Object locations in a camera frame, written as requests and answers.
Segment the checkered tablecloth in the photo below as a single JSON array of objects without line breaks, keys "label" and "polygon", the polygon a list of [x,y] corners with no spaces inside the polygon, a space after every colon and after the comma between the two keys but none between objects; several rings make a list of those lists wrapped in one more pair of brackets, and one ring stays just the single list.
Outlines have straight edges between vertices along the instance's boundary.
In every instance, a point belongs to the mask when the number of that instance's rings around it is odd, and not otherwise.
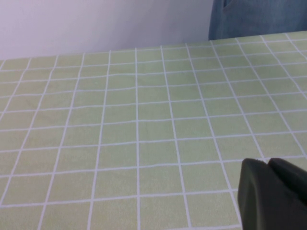
[{"label": "checkered tablecloth", "polygon": [[239,230],[306,140],[307,32],[1,61],[0,229]]}]

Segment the green square tile pattern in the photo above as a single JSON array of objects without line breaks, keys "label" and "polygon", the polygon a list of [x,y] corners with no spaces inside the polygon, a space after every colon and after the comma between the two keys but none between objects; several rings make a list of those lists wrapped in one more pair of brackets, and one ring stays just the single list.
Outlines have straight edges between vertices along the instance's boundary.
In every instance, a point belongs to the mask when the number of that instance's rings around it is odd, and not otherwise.
[{"label": "green square tile pattern", "polygon": [[288,36],[0,61],[2,229],[240,229],[242,159],[307,169],[307,32]]}]

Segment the black object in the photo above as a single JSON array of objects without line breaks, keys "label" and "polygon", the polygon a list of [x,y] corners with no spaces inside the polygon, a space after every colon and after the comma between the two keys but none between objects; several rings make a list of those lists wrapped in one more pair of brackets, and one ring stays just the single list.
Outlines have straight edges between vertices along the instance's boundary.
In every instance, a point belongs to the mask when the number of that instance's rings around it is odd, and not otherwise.
[{"label": "black object", "polygon": [[307,172],[278,158],[242,161],[243,230],[307,230]]}]

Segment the blue jeans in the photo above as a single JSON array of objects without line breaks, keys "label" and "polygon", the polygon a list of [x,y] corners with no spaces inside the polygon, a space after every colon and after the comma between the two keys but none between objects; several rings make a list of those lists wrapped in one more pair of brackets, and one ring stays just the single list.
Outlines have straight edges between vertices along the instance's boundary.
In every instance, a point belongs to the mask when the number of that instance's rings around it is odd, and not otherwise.
[{"label": "blue jeans", "polygon": [[307,30],[307,0],[214,0],[209,40]]}]

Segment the white wall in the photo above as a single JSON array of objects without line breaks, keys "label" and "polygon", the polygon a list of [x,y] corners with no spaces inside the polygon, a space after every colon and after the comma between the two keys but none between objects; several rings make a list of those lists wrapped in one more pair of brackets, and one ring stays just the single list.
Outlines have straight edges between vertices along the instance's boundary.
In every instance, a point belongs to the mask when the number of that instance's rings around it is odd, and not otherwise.
[{"label": "white wall", "polygon": [[0,59],[207,40],[213,0],[2,0]]}]

